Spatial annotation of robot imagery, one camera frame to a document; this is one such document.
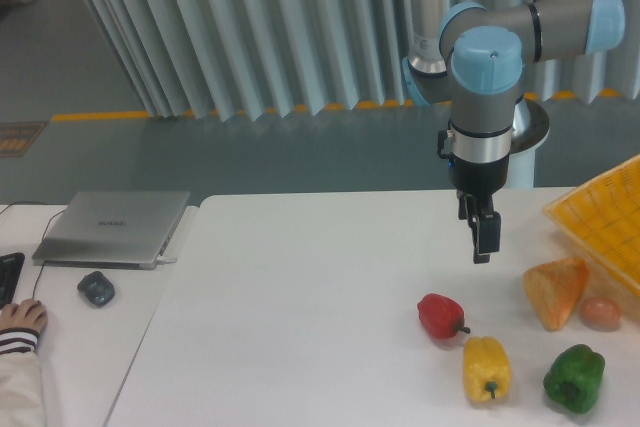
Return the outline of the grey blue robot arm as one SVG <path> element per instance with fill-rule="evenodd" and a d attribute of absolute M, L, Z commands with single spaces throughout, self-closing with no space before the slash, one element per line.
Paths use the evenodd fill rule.
<path fill-rule="evenodd" d="M 507 181 L 514 117 L 526 107 L 525 66 L 617 47 L 623 0 L 526 0 L 502 11 L 411 0 L 411 15 L 407 85 L 428 103 L 451 103 L 437 153 L 449 165 L 458 217 L 471 230 L 473 260 L 486 263 L 500 248 L 492 197 Z"/>

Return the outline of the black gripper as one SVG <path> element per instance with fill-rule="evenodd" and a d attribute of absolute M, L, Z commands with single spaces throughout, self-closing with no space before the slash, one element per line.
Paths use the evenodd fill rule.
<path fill-rule="evenodd" d="M 498 212 L 474 215 L 475 199 L 488 204 L 506 183 L 509 156 L 490 163 L 473 163 L 453 154 L 449 157 L 449 180 L 456 189 L 458 218 L 472 229 L 475 264 L 488 263 L 500 249 L 501 216 Z"/>

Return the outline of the white striped sleeve forearm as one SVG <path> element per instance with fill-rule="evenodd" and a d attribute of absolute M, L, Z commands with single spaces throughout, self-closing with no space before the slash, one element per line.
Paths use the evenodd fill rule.
<path fill-rule="evenodd" d="M 46 425 L 38 340 L 29 328 L 1 331 L 2 426 Z"/>

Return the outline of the person's hand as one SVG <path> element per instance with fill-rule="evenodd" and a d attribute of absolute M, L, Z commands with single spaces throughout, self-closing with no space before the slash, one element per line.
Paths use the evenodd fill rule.
<path fill-rule="evenodd" d="M 11 303 L 1 310 L 1 331 L 29 330 L 41 334 L 48 323 L 46 306 L 36 299 Z"/>

